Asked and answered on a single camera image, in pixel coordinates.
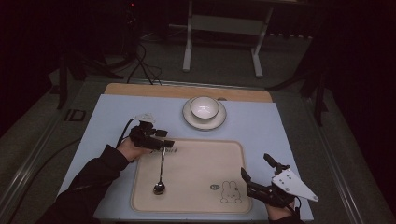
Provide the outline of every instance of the white table frame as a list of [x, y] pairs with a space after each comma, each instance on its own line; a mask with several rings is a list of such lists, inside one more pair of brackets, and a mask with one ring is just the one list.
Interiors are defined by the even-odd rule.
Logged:
[[253, 60], [256, 77], [264, 77], [259, 58], [259, 52], [262, 47], [262, 41], [264, 40], [273, 10], [274, 9], [272, 7], [267, 9], [264, 21], [196, 15], [192, 13], [192, 0], [190, 0], [189, 17], [187, 20], [187, 44], [186, 51], [184, 53], [183, 71], [190, 72], [192, 53], [191, 34], [192, 29], [194, 29], [242, 35], [257, 35], [259, 39], [256, 46], [251, 49], [251, 57]]

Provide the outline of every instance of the black sleeve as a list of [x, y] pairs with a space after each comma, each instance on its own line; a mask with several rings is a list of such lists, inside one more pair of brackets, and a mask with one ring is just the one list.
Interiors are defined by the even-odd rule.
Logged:
[[100, 223], [93, 213], [108, 187], [128, 164], [118, 150], [107, 145], [99, 158], [82, 168], [37, 223]]
[[275, 221], [273, 221], [273, 220], [269, 220], [269, 221], [270, 221], [270, 224], [304, 224], [304, 222], [301, 221], [299, 218], [293, 217], [293, 216], [283, 217], [283, 218], [275, 220]]

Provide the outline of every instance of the printed logo on tray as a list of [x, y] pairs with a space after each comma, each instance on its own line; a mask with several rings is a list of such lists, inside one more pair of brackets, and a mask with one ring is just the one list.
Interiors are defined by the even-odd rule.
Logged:
[[[213, 184], [210, 186], [213, 190], [220, 189], [219, 185]], [[221, 199], [222, 203], [241, 203], [241, 193], [236, 186], [235, 181], [224, 181], [222, 183]]]

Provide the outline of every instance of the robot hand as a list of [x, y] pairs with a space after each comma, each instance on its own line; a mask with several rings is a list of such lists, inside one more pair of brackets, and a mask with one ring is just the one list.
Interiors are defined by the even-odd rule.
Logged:
[[151, 116], [151, 114], [147, 113], [147, 114], [135, 116], [129, 120], [129, 122], [127, 123], [124, 129], [124, 132], [122, 133], [122, 136], [119, 139], [117, 146], [122, 141], [126, 129], [134, 119], [139, 120], [139, 125], [134, 126], [131, 129], [131, 132], [129, 133], [128, 137], [131, 138], [132, 142], [136, 147], [145, 147], [153, 150], [161, 150], [162, 148], [165, 147], [172, 147], [173, 144], [175, 143], [174, 141], [160, 140], [158, 138], [152, 137], [153, 135], [157, 137], [166, 137], [168, 132], [164, 130], [153, 129], [152, 123], [155, 122], [155, 120]]
[[267, 203], [273, 207], [287, 207], [296, 216], [299, 216], [299, 208], [294, 211], [289, 204], [295, 198], [303, 197], [317, 202], [316, 196], [309, 187], [290, 169], [289, 165], [276, 162], [270, 155], [264, 154], [268, 164], [276, 168], [271, 186], [263, 186], [251, 181], [250, 175], [241, 167], [241, 176], [247, 183], [247, 196]]

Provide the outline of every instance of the person's arm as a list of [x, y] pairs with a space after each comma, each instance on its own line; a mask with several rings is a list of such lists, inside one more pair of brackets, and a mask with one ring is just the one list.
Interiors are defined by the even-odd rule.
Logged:
[[117, 149], [107, 145], [99, 158], [82, 168], [69, 188], [58, 196], [37, 223], [100, 223], [93, 218], [93, 213], [108, 187], [130, 161], [150, 151], [135, 147], [130, 138], [126, 138]]
[[[289, 206], [293, 208], [294, 202], [290, 203]], [[265, 208], [267, 209], [270, 224], [304, 224], [303, 221], [301, 221], [297, 216], [294, 216], [286, 207], [273, 207], [266, 203]]]

